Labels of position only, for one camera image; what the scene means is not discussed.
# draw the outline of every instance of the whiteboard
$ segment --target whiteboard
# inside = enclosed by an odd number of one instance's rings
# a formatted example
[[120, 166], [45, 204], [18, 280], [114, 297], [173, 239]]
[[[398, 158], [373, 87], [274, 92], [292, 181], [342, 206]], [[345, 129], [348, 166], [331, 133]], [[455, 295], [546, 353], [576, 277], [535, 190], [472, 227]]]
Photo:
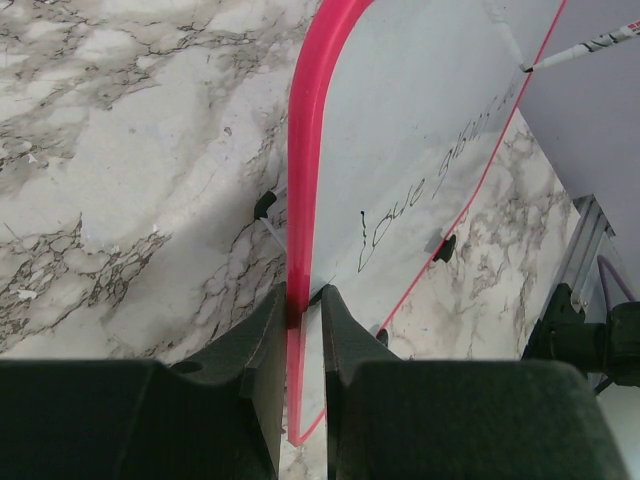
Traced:
[[289, 440], [324, 408], [319, 307], [388, 323], [482, 183], [562, 0], [326, 0], [289, 111]]

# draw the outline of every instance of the marble surface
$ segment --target marble surface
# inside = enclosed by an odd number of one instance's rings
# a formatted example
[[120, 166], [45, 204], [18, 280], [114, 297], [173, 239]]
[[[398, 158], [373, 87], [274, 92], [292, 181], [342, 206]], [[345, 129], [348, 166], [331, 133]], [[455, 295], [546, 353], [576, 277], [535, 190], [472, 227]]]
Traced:
[[[388, 327], [405, 359], [517, 359], [579, 215], [519, 112], [451, 261], [426, 271]], [[280, 478], [326, 478], [326, 424], [301, 447], [283, 435]]]
[[176, 361], [282, 278], [253, 206], [317, 4], [0, 0], [0, 355]]

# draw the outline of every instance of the pink edge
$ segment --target pink edge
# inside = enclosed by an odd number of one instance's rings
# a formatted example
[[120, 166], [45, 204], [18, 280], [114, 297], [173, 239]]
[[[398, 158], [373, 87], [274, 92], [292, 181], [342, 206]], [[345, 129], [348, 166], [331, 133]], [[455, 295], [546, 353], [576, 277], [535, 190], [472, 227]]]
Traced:
[[[289, 97], [287, 423], [288, 440], [296, 447], [304, 443], [325, 415], [325, 410], [322, 410], [311, 427], [302, 436], [300, 435], [302, 375], [304, 373], [306, 335], [305, 329], [302, 328], [302, 316], [309, 303], [311, 288], [311, 265], [324, 105], [331, 76], [340, 52], [356, 22], [371, 3], [372, 0], [325, 0], [311, 23], [300, 51]], [[540, 60], [566, 3], [567, 0], [562, 1], [534, 63]], [[509, 115], [507, 126], [498, 139], [478, 186], [445, 238], [451, 235], [451, 232], [476, 198], [530, 79], [531, 76], [525, 80]], [[427, 270], [434, 256], [435, 254], [422, 267], [420, 273], [413, 280], [381, 328], [386, 328], [389, 325], [402, 303], [404, 303], [411, 290]]]

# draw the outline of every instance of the black marker writing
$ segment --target black marker writing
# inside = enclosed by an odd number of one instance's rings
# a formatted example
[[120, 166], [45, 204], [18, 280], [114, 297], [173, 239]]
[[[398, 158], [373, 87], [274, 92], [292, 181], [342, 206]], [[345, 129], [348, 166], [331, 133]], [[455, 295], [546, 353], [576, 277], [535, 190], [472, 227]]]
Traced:
[[[507, 104], [509, 99], [515, 96], [517, 85], [518, 85], [518, 82], [515, 80], [516, 78], [520, 78], [520, 77], [514, 76], [514, 80], [509, 85], [509, 88], [505, 92], [502, 99], [500, 99], [498, 103], [498, 108], [496, 109], [496, 111], [500, 111], [500, 109]], [[466, 146], [469, 143], [473, 142], [474, 140], [479, 138], [480, 135], [484, 133], [487, 127], [487, 124], [489, 123], [493, 106], [496, 103], [496, 101], [498, 101], [499, 98], [500, 97], [495, 96], [491, 100], [491, 102], [489, 102], [489, 104], [484, 108], [482, 113], [480, 113], [475, 120], [469, 120], [467, 122], [467, 125], [464, 127], [464, 129], [460, 133], [458, 133], [458, 138], [455, 146], [450, 148], [447, 151], [447, 153], [444, 156], [444, 159], [442, 160], [442, 163], [440, 164], [440, 168], [438, 169], [438, 178], [440, 179], [440, 182], [438, 183], [438, 186], [436, 187], [435, 191], [433, 192], [433, 195], [431, 196], [432, 200], [435, 198], [436, 194], [440, 190], [440, 187], [442, 186], [442, 183], [444, 182], [447, 176], [447, 173], [449, 172], [449, 166], [451, 165], [451, 162], [456, 160], [460, 155], [462, 155]], [[407, 208], [413, 207], [418, 202], [420, 197], [422, 197], [422, 194], [424, 193], [425, 183], [426, 183], [426, 177], [423, 177], [418, 183], [418, 187], [415, 190], [413, 189], [413, 184], [412, 184], [411, 187], [409, 187], [409, 191], [407, 192], [407, 196], [405, 198], [404, 204], [402, 205], [402, 208], [398, 210], [398, 206], [400, 205], [400, 202], [396, 202], [393, 208], [389, 209], [389, 211], [384, 215], [384, 217], [382, 217], [382, 219], [376, 225], [376, 228], [373, 230], [373, 239], [371, 241], [370, 251], [368, 252], [368, 254], [366, 253], [369, 242], [367, 242], [368, 236], [367, 236], [367, 225], [365, 222], [365, 212], [364, 211], [360, 212], [360, 215], [362, 217], [362, 250], [360, 251], [360, 258], [358, 260], [358, 273], [360, 273], [362, 269], [365, 267], [365, 265], [369, 262], [369, 259], [373, 255], [373, 252], [382, 241], [382, 238], [391, 227], [393, 221], [401, 217]]]

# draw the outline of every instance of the white wall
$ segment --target white wall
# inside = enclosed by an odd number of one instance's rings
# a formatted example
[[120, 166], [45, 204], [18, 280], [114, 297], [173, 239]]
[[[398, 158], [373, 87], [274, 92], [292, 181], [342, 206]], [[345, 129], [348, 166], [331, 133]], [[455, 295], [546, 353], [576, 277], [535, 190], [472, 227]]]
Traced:
[[[569, 0], [545, 56], [635, 20], [638, 0]], [[596, 195], [640, 286], [640, 39], [535, 73], [521, 110], [569, 194]]]

